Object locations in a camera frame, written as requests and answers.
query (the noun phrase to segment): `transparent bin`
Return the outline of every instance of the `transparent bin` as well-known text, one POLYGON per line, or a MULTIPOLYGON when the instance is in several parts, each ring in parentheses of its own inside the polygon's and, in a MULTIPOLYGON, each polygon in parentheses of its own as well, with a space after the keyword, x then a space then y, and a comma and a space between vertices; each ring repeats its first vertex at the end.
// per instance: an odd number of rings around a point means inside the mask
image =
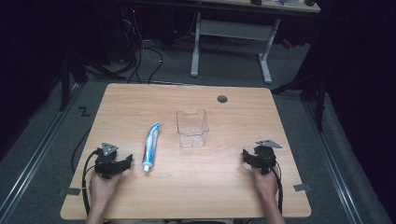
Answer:
POLYGON ((205 145, 209 126, 203 109, 177 112, 177 131, 180 147, 201 147, 205 145))

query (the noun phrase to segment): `table top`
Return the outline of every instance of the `table top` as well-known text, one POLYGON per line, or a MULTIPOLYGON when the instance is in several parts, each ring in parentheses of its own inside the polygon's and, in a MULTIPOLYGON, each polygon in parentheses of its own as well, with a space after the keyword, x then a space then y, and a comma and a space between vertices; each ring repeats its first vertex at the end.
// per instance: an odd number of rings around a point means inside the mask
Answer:
MULTIPOLYGON (((134 155, 123 173, 107 218, 263 217, 249 165, 256 141, 271 139, 282 170, 284 217, 311 213, 271 92, 265 88, 110 84, 100 104, 70 188, 81 188, 88 156, 102 142, 117 145, 117 161, 134 155), (228 98, 220 103, 218 96, 228 98), (209 132, 203 147, 180 148, 177 111, 205 109, 209 132), (161 123, 157 153, 149 173, 143 171, 149 126, 161 123)), ((81 193, 67 195, 62 218, 86 218, 81 193)))
POLYGON ((250 0, 202 0, 202 2, 219 3, 219 4, 231 4, 244 7, 263 7, 271 9, 280 9, 286 11, 296 11, 296 12, 314 12, 319 13, 320 7, 318 4, 314 4, 312 7, 306 5, 304 0, 299 0, 297 6, 283 6, 279 1, 262 0, 260 6, 255 6, 250 3, 250 0))

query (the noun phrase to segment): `dark background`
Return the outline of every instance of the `dark background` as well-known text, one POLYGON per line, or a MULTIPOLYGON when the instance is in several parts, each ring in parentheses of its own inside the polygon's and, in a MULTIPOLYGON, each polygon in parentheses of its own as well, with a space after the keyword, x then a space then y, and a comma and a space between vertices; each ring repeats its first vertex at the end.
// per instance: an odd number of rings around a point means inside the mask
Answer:
MULTIPOLYGON (((323 15, 344 21, 326 23, 319 30, 317 23, 281 22, 276 42, 287 39, 292 45, 306 42, 313 45, 296 79, 312 74, 323 76, 325 70, 326 90, 346 136, 380 202, 396 222, 390 210, 396 207, 395 2, 322 0, 318 3, 323 15)), ((7 154, 60 78, 66 46, 82 50, 82 54, 101 64, 125 54, 121 50, 124 43, 120 32, 114 30, 117 25, 111 25, 120 18, 114 14, 114 8, 109 11, 112 12, 106 14, 92 5, 2 3, 0 158, 7 154), (84 33, 84 27, 92 29, 84 33)), ((190 18, 191 13, 148 8, 141 8, 140 12, 144 12, 137 18, 145 27, 143 35, 151 35, 166 44, 172 43, 175 28, 182 34, 190 28, 190 23, 183 24, 180 18, 190 18)))

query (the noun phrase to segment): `human hand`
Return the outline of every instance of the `human hand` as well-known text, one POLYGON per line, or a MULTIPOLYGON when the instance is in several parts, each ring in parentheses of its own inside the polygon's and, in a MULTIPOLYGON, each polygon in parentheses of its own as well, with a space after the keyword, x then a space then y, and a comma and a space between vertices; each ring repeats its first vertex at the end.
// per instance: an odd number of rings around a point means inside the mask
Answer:
MULTIPOLYGON (((256 190, 263 200, 274 200, 278 187, 276 177, 273 172, 262 175, 260 170, 254 166, 251 167, 254 174, 256 190)), ((276 174, 279 175, 277 167, 274 167, 276 174)))
POLYGON ((95 171, 92 171, 90 181, 90 194, 92 207, 101 205, 105 207, 116 190, 121 174, 114 175, 111 179, 104 179, 95 171))

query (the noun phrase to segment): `gray carpet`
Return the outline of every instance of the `gray carpet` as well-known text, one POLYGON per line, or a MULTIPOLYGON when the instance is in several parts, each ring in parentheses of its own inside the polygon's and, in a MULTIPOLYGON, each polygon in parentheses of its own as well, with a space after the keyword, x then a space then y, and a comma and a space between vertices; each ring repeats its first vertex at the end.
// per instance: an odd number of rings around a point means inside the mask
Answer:
MULTIPOLYGON (((275 45, 268 58, 274 83, 263 84, 263 78, 256 55, 230 52, 231 47, 221 46, 211 50, 216 43, 203 46, 201 51, 200 75, 189 76, 191 66, 191 46, 173 48, 158 44, 153 49, 163 55, 163 65, 153 76, 153 81, 189 83, 198 85, 266 87, 274 89, 292 81, 309 46, 286 50, 275 45)), ((139 68, 139 77, 144 80, 159 64, 158 55, 146 50, 150 60, 144 55, 139 68)), ((79 88, 76 100, 70 105, 56 134, 52 137, 48 152, 40 163, 33 179, 20 201, 13 210, 7 223, 84 223, 81 221, 62 220, 60 211, 64 202, 62 189, 67 189, 72 179, 71 158, 78 143, 89 130, 95 113, 104 94, 106 85, 116 80, 90 76, 88 83, 79 88), (81 116, 81 107, 86 107, 81 116)), ((309 184, 312 190, 307 197, 311 204, 312 215, 307 218, 287 218, 288 223, 349 223, 347 213, 334 187, 333 180, 324 160, 316 128, 311 124, 311 117, 306 112, 306 103, 302 103, 295 91, 276 95, 276 106, 279 111, 285 132, 290 142, 303 183, 309 184)), ((30 119, 28 127, 22 133, 7 156, 0 162, 0 200, 3 202, 12 190, 27 162, 33 156, 41 139, 51 122, 59 115, 60 85, 52 91, 50 98, 30 119)), ((332 149, 337 164, 346 179, 354 202, 359 209, 362 223, 390 223, 390 220, 376 199, 367 177, 346 140, 341 125, 332 110, 329 98, 326 99, 326 110, 323 117, 324 135, 332 149)), ((78 147, 74 159, 76 165, 84 142, 78 147)), ((265 223, 263 219, 254 219, 253 223, 265 223)))

